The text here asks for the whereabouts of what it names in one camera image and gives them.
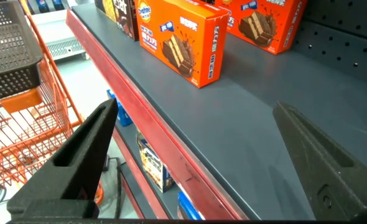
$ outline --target red shelf edge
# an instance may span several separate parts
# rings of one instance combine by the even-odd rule
[[[121,138],[116,128],[114,128],[114,131],[113,131],[113,139],[116,141],[121,151],[121,154],[124,156],[129,169],[131,170],[132,174],[134,175],[139,187],[141,188],[142,192],[144,193],[145,198],[149,202],[149,205],[151,206],[156,217],[158,219],[169,219],[168,215],[164,211],[163,206],[160,204],[159,199],[157,199],[155,193],[151,189],[151,186],[147,183],[145,176],[141,172],[140,168],[138,167],[137,163],[134,160],[134,157],[129,152],[129,149],[126,143],[123,141],[123,139]]]
[[[132,194],[132,191],[129,188],[128,183],[127,183],[124,175],[123,174],[120,174],[120,178],[121,178],[121,186],[123,187],[124,191],[126,192],[126,195],[127,195],[128,199],[129,199],[129,201],[131,202],[132,207],[134,208],[134,210],[136,212],[136,215],[140,219],[145,219],[145,216],[142,213],[141,208],[139,208],[139,205],[136,202],[136,199],[135,199],[134,195]]]
[[[206,220],[247,220],[248,217],[239,206],[172,131],[138,87],[71,10],[68,10],[66,21],[87,54],[95,56],[91,59],[124,105],[124,109],[130,114],[149,144],[165,163],[171,176],[180,188],[185,190],[185,193],[203,217]],[[134,162],[131,154],[127,155],[125,153],[123,156],[128,164]],[[132,167],[132,164],[129,167],[136,179],[139,178],[137,181],[141,189],[147,190],[149,188],[151,190],[146,183],[146,179],[143,176],[143,179],[141,179],[137,174],[140,171],[133,170],[135,168]],[[145,196],[146,198],[150,197],[149,192]],[[152,208],[159,205],[156,205],[155,202],[151,203]],[[158,218],[163,217],[160,211],[158,213],[155,211],[155,214]]]

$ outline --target chocolate wafer image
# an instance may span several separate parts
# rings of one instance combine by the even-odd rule
[[[266,18],[261,13],[254,11],[251,16],[241,19],[239,31],[256,45],[268,47],[276,35],[275,23],[274,18]]]
[[[172,35],[170,39],[163,41],[162,51],[163,55],[177,68],[182,76],[185,78],[192,77],[192,53],[187,43],[182,42],[176,35]]]

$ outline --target orange box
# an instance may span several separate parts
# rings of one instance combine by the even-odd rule
[[[229,10],[228,32],[272,54],[290,49],[307,0],[215,0]]]
[[[220,77],[228,11],[191,0],[136,0],[141,46],[201,88]]]

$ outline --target snack box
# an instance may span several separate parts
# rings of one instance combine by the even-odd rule
[[[191,0],[136,0],[139,41],[201,88],[220,77],[228,11]]]
[[[138,40],[134,0],[95,0],[95,5],[133,40]]]
[[[115,98],[117,101],[117,107],[119,109],[119,112],[117,114],[117,120],[120,121],[121,126],[125,127],[132,124],[131,118],[127,114],[126,110],[123,108],[122,104],[120,103],[116,95],[111,90],[107,90],[106,92],[108,94],[109,99]]]
[[[139,153],[141,155],[144,170],[149,174],[149,177],[156,186],[158,186],[161,192],[164,193],[171,188],[174,183],[173,178],[141,133],[137,134],[136,141],[139,146]]]
[[[290,49],[307,0],[215,0],[229,10],[228,32],[272,54]]]
[[[183,192],[178,193],[178,217],[182,220],[203,220]]]

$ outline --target shopping cart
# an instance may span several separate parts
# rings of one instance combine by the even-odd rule
[[[44,55],[38,64],[42,81],[37,88],[0,99],[0,190],[13,182],[26,183],[83,122],[27,3],[21,5]],[[74,122],[69,119],[71,110]],[[97,204],[102,198],[99,184]]]

